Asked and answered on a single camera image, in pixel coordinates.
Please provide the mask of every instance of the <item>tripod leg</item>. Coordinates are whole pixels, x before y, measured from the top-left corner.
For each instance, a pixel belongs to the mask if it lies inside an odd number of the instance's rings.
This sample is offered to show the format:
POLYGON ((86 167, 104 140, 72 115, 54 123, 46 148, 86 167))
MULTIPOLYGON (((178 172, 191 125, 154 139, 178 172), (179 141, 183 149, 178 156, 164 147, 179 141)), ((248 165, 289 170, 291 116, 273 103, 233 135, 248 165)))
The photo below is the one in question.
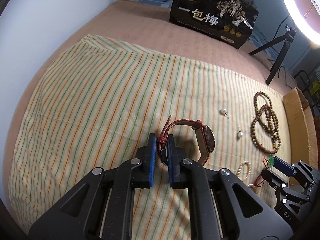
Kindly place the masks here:
POLYGON ((284 42, 282 49, 279 53, 279 56, 277 57, 275 63, 273 64, 272 68, 270 69, 270 75, 268 76, 268 78, 266 80, 267 85, 270 85, 272 79, 274 78, 278 69, 280 68, 281 63, 283 62, 284 57, 287 54, 288 49, 290 48, 290 44, 291 44, 291 42, 289 42, 287 40, 284 42))
POLYGON ((286 39, 286 38, 285 38, 285 35, 282 35, 282 36, 280 36, 280 37, 277 37, 277 38, 275 38, 274 40, 269 41, 269 42, 266 43, 265 45, 261 46, 260 48, 257 48, 257 49, 255 49, 254 51, 250 52, 249 55, 252 56, 252 55, 254 55, 254 54, 257 54, 258 52, 263 51, 263 50, 265 50, 265 49, 267 49, 267 48, 270 48, 271 46, 273 46, 273 45, 275 45, 275 44, 277 44, 277 43, 279 43, 279 42, 281 42, 281 41, 284 41, 285 39, 286 39))

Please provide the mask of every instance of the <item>brown bead necklace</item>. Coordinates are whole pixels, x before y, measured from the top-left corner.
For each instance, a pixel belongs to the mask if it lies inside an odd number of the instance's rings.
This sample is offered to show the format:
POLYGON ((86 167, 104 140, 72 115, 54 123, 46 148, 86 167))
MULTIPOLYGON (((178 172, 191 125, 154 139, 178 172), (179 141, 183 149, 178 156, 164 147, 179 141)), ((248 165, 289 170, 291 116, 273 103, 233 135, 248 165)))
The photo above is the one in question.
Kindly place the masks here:
POLYGON ((258 92, 258 93, 256 93, 254 95, 253 103, 254 103, 254 109, 256 111, 256 117, 253 120, 253 122, 251 123, 251 139, 252 139, 252 142, 262 152, 265 152, 267 154, 276 154, 278 152, 278 150, 279 150, 280 145, 281 145, 281 139, 279 137, 279 131, 278 131, 279 122, 278 122, 278 118, 277 118, 275 112, 273 111, 272 101, 270 100, 270 97, 266 93, 260 91, 260 92, 258 92), (267 98, 268 101, 269 101, 269 105, 265 104, 259 109, 258 108, 258 104, 257 104, 258 96, 263 96, 263 97, 267 98), (263 112, 265 112, 268 125, 266 125, 261 119, 261 115, 263 114, 263 112), (266 131, 266 133, 270 135, 271 141, 272 141, 272 145, 273 145, 273 150, 266 149, 258 141, 258 139, 256 137, 256 134, 255 134, 255 124, 256 124, 256 122, 259 122, 260 125, 262 126, 262 128, 266 131))

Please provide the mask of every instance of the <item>green bead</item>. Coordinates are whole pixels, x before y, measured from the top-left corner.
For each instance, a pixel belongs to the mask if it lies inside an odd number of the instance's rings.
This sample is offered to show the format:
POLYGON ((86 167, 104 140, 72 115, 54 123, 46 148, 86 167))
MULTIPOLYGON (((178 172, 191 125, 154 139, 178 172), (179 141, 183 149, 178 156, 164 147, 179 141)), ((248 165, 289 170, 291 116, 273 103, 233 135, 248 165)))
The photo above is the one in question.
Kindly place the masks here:
POLYGON ((273 165, 275 165, 275 159, 273 157, 270 157, 269 158, 269 163, 271 164, 271 167, 272 167, 273 165))

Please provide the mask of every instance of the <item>lamp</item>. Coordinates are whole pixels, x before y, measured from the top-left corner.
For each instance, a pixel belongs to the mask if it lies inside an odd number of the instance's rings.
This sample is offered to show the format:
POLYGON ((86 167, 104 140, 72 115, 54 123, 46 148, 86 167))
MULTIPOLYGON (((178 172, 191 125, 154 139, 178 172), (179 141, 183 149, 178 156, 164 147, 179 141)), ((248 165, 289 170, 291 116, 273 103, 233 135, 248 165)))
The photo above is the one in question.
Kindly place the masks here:
POLYGON ((293 42, 296 34, 296 28, 298 28, 309 40, 313 43, 320 45, 320 0, 283 0, 290 13, 290 16, 294 22, 294 27, 286 26, 286 33, 283 36, 277 37, 272 41, 266 43, 260 48, 250 52, 250 55, 254 55, 260 51, 263 51, 271 46, 284 41, 284 45, 270 69, 270 75, 266 80, 266 84, 269 85, 273 77, 276 75, 280 68, 288 49, 293 42))

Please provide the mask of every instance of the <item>blue patterned bedding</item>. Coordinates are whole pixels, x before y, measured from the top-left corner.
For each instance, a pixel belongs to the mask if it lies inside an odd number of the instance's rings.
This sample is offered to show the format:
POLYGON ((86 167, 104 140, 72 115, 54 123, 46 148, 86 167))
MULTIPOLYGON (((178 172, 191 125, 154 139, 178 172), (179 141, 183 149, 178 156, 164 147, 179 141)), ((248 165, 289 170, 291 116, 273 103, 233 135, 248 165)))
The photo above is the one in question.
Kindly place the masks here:
MULTIPOLYGON (((140 0, 140 2, 165 8, 171 8, 173 0, 140 0)), ((256 26, 254 27, 253 32, 249 37, 248 41, 256 47, 261 47, 262 45, 268 42, 267 38, 256 26)), ((269 55, 274 60, 276 60, 276 58, 278 57, 278 52, 273 48, 265 49, 263 52, 269 55)))

